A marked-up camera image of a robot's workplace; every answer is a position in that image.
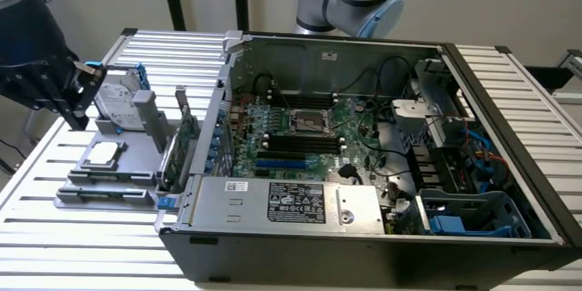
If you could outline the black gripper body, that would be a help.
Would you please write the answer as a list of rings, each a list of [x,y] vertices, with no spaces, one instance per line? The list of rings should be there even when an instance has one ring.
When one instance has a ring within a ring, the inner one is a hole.
[[[1,9],[1,95],[24,106],[42,93],[73,106],[78,57],[44,0],[21,0]]]

